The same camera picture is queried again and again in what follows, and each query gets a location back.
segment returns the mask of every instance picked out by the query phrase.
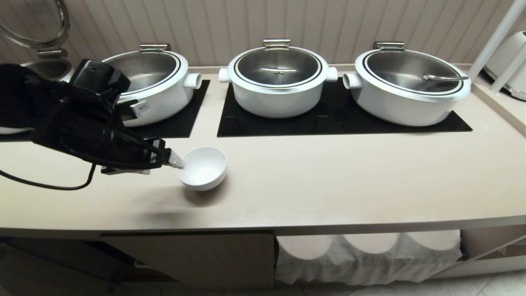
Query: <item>white appliance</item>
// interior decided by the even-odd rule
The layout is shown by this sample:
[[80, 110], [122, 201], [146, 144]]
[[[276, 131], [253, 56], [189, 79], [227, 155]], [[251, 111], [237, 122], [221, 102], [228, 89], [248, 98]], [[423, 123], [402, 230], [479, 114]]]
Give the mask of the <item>white appliance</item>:
[[[493, 55], [491, 55], [486, 66], [484, 66], [484, 71], [496, 80], [516, 55], [526, 55], [525, 51], [520, 50], [525, 42], [526, 31], [511, 35], [506, 41], [501, 43]], [[504, 85], [504, 88], [508, 90], [513, 97], [526, 101], [526, 60], [522, 62], [522, 65]]]

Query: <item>stainless steel lid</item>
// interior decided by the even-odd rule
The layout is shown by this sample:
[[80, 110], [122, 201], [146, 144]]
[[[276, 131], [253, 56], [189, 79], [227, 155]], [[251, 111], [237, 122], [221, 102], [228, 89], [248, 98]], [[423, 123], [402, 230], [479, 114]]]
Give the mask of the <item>stainless steel lid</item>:
[[321, 72], [320, 61], [309, 52], [289, 47], [289, 40], [265, 40], [265, 47], [243, 55], [236, 74], [257, 85], [290, 87], [307, 83]]
[[170, 45], [142, 44], [140, 51], [120, 54], [104, 60], [119, 69], [128, 79], [130, 87], [126, 94], [144, 91], [175, 75], [181, 62], [179, 58], [170, 54]]
[[393, 43], [371, 53], [364, 63], [376, 77], [399, 88], [417, 92], [441, 93], [452, 91], [467, 76], [461, 76], [448, 64], [429, 55], [406, 51], [403, 43], [396, 48]]
[[57, 36], [47, 40], [35, 40], [21, 36], [4, 25], [0, 24], [0, 33], [11, 41], [24, 47], [37, 49], [37, 56], [41, 58], [61, 58], [67, 56], [67, 51], [60, 46], [66, 41], [69, 34], [69, 14], [64, 0], [55, 0], [55, 5], [60, 16], [60, 30]]

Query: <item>pot handle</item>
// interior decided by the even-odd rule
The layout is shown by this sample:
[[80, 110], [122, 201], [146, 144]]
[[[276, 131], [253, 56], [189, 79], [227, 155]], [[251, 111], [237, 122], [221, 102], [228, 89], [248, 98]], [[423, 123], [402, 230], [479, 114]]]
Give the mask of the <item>pot handle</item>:
[[183, 86], [198, 89], [201, 87], [202, 82], [203, 78], [201, 77], [200, 73], [186, 74], [185, 80], [183, 81]]
[[230, 83], [232, 80], [228, 77], [228, 68], [219, 69], [219, 82]]
[[338, 70], [336, 69], [336, 67], [329, 67], [329, 71], [327, 72], [327, 78], [325, 78], [325, 81], [338, 81]]
[[141, 117], [141, 113], [150, 109], [150, 105], [146, 100], [131, 100], [117, 104], [119, 108], [121, 119], [128, 121]]
[[357, 73], [345, 73], [343, 75], [343, 85], [348, 90], [353, 90], [355, 88], [362, 88], [363, 82]]

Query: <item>white tube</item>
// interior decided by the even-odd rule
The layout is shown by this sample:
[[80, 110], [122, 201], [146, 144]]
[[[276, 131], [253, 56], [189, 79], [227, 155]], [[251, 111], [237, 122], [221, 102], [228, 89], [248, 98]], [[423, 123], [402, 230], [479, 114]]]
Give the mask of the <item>white tube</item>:
[[353, 90], [355, 88], [362, 88], [363, 82], [357, 73], [345, 73], [343, 75], [343, 85], [346, 89]]
[[329, 67], [329, 71], [327, 71], [327, 78], [325, 81], [328, 82], [336, 82], [338, 81], [338, 70], [336, 67]]
[[499, 46], [502, 39], [504, 39], [504, 36], [510, 30], [525, 6], [526, 0], [515, 0], [513, 4], [511, 4], [510, 9], [469, 69], [468, 76], [471, 80], [474, 80], [480, 70], [486, 65], [486, 62], [489, 60], [495, 49], [497, 49], [497, 46]]
[[228, 68], [219, 69], [219, 82], [221, 83], [230, 83], [230, 77], [228, 77]]
[[499, 75], [499, 78], [493, 82], [493, 84], [490, 87], [490, 92], [494, 94], [498, 94], [500, 89], [508, 82], [508, 80], [511, 78], [511, 76], [517, 71], [517, 69], [522, 65], [522, 63], [526, 60], [526, 42], [522, 44], [521, 49], [519, 49], [519, 52], [513, 57], [511, 62], [506, 66], [502, 74]]
[[183, 81], [184, 87], [198, 89], [201, 87], [203, 78], [200, 73], [190, 73], [186, 74], [185, 80]]

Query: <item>black cable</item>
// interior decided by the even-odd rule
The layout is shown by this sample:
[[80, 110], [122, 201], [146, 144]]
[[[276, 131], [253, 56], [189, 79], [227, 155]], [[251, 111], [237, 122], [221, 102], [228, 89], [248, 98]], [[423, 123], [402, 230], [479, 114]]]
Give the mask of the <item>black cable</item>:
[[71, 155], [73, 155], [75, 157], [78, 157], [78, 158], [80, 158], [82, 160], [85, 160], [85, 161], [88, 161], [88, 162], [94, 162], [94, 163], [97, 163], [97, 164], [102, 165], [102, 166], [109, 166], [109, 167], [113, 167], [113, 168], [116, 168], [116, 169], [151, 170], [151, 169], [156, 169], [158, 167], [161, 167], [166, 162], [166, 159], [167, 159], [167, 156], [164, 155], [161, 150], [159, 150], [156, 147], [149, 146], [149, 145], [147, 145], [147, 146], [149, 146], [147, 150], [159, 155], [161, 157], [160, 161], [150, 162], [150, 163], [126, 163], [126, 162], [110, 161], [110, 160], [101, 159], [101, 158], [98, 158], [98, 157], [95, 157], [95, 156], [87, 155], [85, 153], [77, 152], [77, 151], [73, 150], [72, 148], [70, 148], [64, 142], [64, 140], [62, 138], [59, 139], [59, 142], [65, 149], [68, 150], [68, 152]]
[[95, 167], [96, 166], [97, 166], [96, 164], [92, 164], [92, 168], [89, 170], [88, 180], [86, 180], [86, 183], [84, 183], [84, 184], [82, 184], [80, 186], [75, 186], [75, 187], [62, 187], [62, 186], [53, 186], [53, 185], [36, 183], [36, 182], [28, 181], [28, 180], [25, 180], [25, 179], [21, 179], [19, 177], [15, 177], [15, 176], [10, 175], [10, 174], [8, 174], [8, 173], [6, 173], [4, 171], [1, 171], [1, 170], [0, 170], [0, 175], [6, 177], [8, 179], [11, 179], [13, 181], [24, 183], [26, 185], [36, 186], [36, 187], [42, 187], [42, 188], [47, 188], [47, 189], [55, 189], [55, 190], [79, 190], [79, 189], [82, 189], [82, 188], [88, 186], [92, 182], [93, 173], [95, 172]]

